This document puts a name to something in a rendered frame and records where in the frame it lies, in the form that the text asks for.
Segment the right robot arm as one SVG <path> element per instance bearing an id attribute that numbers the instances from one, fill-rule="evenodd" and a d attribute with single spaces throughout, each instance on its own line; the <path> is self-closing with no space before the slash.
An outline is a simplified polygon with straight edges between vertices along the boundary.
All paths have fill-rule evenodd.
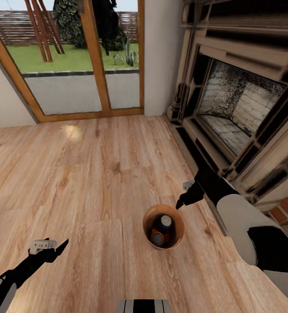
<path id="1" fill-rule="evenodd" d="M 288 234 L 285 230 L 209 167 L 200 168 L 194 180 L 182 184 L 186 193 L 180 195 L 176 209 L 203 200 L 206 193 L 242 259 L 260 268 L 288 298 Z"/>

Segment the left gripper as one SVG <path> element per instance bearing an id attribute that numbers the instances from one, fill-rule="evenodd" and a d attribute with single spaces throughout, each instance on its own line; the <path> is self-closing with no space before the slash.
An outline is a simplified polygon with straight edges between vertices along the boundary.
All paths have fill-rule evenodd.
<path id="1" fill-rule="evenodd" d="M 28 249 L 29 256 L 22 263 L 28 265 L 32 271 L 32 274 L 34 274 L 44 264 L 44 262 L 53 263 L 56 260 L 57 256 L 61 255 L 67 244 L 68 240 L 66 240 L 56 250 L 54 248 L 43 249 L 36 255 L 29 254 L 30 249 Z"/>

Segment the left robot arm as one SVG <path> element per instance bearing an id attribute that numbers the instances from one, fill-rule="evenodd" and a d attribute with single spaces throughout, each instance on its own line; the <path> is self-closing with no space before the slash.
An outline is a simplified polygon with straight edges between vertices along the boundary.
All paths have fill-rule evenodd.
<path id="1" fill-rule="evenodd" d="M 60 256 L 68 244 L 66 240 L 56 250 L 53 248 L 57 245 L 56 240 L 33 240 L 29 256 L 19 264 L 14 270 L 8 270 L 0 276 L 0 313 L 6 313 L 16 290 L 31 277 L 44 262 L 53 263 L 57 256 Z"/>

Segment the can of soda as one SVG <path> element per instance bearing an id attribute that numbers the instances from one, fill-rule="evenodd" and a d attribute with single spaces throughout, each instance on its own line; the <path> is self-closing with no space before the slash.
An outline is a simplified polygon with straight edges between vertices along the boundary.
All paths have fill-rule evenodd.
<path id="1" fill-rule="evenodd" d="M 149 235 L 149 237 L 151 236 L 152 232 L 155 232 L 155 231 L 159 231 L 159 230 L 152 227 L 151 230 L 150 230 L 150 235 Z M 161 232 L 160 232 L 160 233 L 161 233 Z M 162 234 L 162 235 L 163 235 L 163 234 Z M 164 238 L 164 244 L 165 244 L 165 245 L 168 245 L 169 242 L 170 242 L 170 234 L 167 232 L 166 235 L 163 235 L 163 238 Z"/>
<path id="2" fill-rule="evenodd" d="M 164 215 L 160 218 L 158 230 L 161 234 L 166 235 L 172 224 L 172 220 L 168 215 Z"/>
<path id="3" fill-rule="evenodd" d="M 149 232 L 150 235 L 150 232 Z M 149 236 L 148 236 L 149 237 Z M 149 237 L 151 243 L 155 246 L 160 247 L 164 244 L 163 235 L 159 231 L 152 232 L 151 236 Z"/>

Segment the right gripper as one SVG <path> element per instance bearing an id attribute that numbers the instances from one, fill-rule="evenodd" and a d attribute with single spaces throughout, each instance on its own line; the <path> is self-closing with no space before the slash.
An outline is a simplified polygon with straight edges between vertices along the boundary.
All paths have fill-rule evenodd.
<path id="1" fill-rule="evenodd" d="M 177 201 L 176 204 L 176 209 L 179 209 L 182 207 L 184 204 L 185 206 L 188 206 L 190 204 L 193 204 L 195 202 L 198 202 L 200 200 L 203 200 L 203 194 L 198 194 L 196 193 L 193 188 L 191 187 L 187 193 L 184 193 L 180 195 L 179 200 Z"/>

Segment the trash can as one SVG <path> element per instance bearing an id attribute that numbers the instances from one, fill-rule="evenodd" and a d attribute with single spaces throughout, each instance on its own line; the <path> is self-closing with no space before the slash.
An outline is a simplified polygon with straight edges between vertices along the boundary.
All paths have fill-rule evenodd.
<path id="1" fill-rule="evenodd" d="M 172 224 L 168 231 L 170 234 L 170 242 L 168 245 L 161 245 L 160 247 L 155 246 L 149 239 L 149 232 L 151 228 L 158 228 L 160 218 L 164 215 L 168 215 Z M 143 218 L 143 231 L 149 241 L 150 245 L 156 250 L 166 250 L 176 247 L 182 241 L 185 232 L 184 220 L 181 214 L 174 207 L 167 204 L 157 204 L 152 206 L 144 215 Z"/>

